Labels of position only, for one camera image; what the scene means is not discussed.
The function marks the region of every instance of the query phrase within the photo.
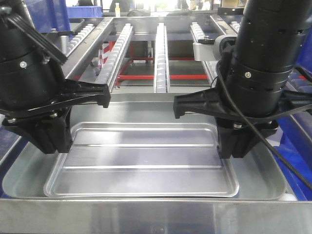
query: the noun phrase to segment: blue container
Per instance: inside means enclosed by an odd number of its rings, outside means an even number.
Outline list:
[[[36,29],[42,33],[70,31],[65,0],[25,0]]]
[[[297,63],[312,72],[312,30],[303,45]]]
[[[102,17],[101,6],[69,6],[67,7],[69,18],[94,18]]]

